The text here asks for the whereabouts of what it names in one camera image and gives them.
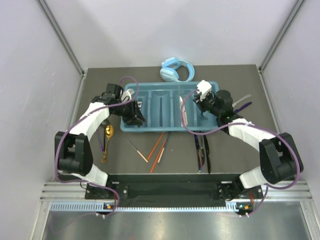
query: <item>reflective metal surface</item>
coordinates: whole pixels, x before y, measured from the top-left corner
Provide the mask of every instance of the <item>reflective metal surface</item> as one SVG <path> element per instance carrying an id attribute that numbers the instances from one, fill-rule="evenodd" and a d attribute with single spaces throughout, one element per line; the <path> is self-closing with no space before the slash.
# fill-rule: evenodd
<path id="1" fill-rule="evenodd" d="M 103 220 L 83 212 L 50 212 L 43 240 L 310 240 L 299 202 L 266 202 L 250 218 L 211 212 L 117 212 Z"/>

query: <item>headphone ear cup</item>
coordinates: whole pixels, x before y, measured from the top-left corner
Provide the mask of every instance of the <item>headphone ear cup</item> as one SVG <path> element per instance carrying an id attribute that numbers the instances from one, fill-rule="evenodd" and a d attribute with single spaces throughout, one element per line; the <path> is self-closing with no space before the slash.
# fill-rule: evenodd
<path id="1" fill-rule="evenodd" d="M 179 75 L 177 71 L 170 67 L 161 68 L 160 75 L 162 79 L 165 80 L 166 82 L 174 82 L 179 80 Z"/>

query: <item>white backdrop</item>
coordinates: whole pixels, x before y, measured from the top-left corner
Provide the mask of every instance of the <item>white backdrop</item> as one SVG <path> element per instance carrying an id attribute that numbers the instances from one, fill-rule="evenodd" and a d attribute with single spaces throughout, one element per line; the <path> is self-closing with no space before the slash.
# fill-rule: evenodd
<path id="1" fill-rule="evenodd" d="M 80 76 L 35 0 L 0 1 L 0 239 L 27 239 Z"/>
<path id="2" fill-rule="evenodd" d="M 294 137 L 320 211 L 320 2 L 307 0 L 265 70 L 281 126 Z"/>
<path id="3" fill-rule="evenodd" d="M 46 0 L 84 69 L 262 63 L 295 0 Z"/>

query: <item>gray table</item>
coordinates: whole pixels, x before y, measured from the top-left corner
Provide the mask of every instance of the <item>gray table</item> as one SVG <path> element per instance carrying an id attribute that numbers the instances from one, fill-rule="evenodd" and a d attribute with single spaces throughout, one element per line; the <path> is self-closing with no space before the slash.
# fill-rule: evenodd
<path id="1" fill-rule="evenodd" d="M 275 125 L 268 106 L 265 92 L 255 65 L 221 65 L 195 66 L 193 81 L 215 81 L 220 89 L 231 92 L 235 101 L 251 94 L 252 105 L 240 114 L 258 126 L 275 131 Z M 124 68 L 90 68 L 84 82 L 83 92 L 77 112 L 79 118 L 88 108 L 94 96 L 101 95 L 107 83 L 117 84 L 123 76 L 132 76 L 139 83 L 163 82 L 159 74 L 160 67 L 124 67 Z M 187 71 L 179 69 L 180 79 L 187 78 Z M 90 141 L 94 163 L 107 173 L 149 173 L 161 147 L 159 144 L 149 163 L 146 163 L 126 141 L 128 138 L 147 157 L 155 145 L 160 133 L 129 133 L 120 130 L 120 117 L 110 116 L 114 127 L 107 162 L 102 163 L 102 153 L 97 134 Z M 217 132 L 208 136 L 210 146 L 212 173 L 242 173 L 259 165 L 259 154 L 241 140 Z M 167 149 L 154 173 L 197 173 L 197 155 L 194 136 L 186 132 L 174 132 L 167 144 Z"/>

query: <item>orange chopstick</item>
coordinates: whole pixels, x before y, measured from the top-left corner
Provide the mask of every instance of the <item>orange chopstick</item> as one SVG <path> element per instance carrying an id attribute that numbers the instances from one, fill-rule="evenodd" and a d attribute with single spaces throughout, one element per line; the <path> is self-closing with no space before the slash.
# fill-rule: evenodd
<path id="1" fill-rule="evenodd" d="M 165 147 L 166 142 L 167 142 L 167 139 L 164 140 L 164 142 L 163 142 L 163 144 L 162 144 L 162 146 L 161 146 L 161 148 L 160 148 L 160 151 L 159 151 L 158 155 L 156 156 L 156 159 L 155 159 L 155 161 L 154 161 L 154 163 L 153 163 L 153 165 L 152 165 L 152 168 L 151 168 L 151 170 L 150 170 L 150 173 L 151 173 L 151 174 L 152 174 L 152 172 L 154 171 L 154 168 L 155 168 L 155 166 L 156 166 L 156 164 L 157 164 L 157 162 L 158 162 L 158 158 L 160 157 L 161 153 L 163 152 L 163 148 Z"/>
<path id="2" fill-rule="evenodd" d="M 151 155 L 154 153 L 156 147 L 158 146 L 158 143 L 160 142 L 160 139 L 162 138 L 162 136 L 163 136 L 164 134 L 165 134 L 165 133 L 163 132 L 163 133 L 161 134 L 161 136 L 159 137 L 158 141 L 156 141 L 153 149 L 151 150 L 149 156 L 147 157 L 147 160 L 148 160 L 148 161 L 149 161 L 149 159 L 151 158 Z"/>

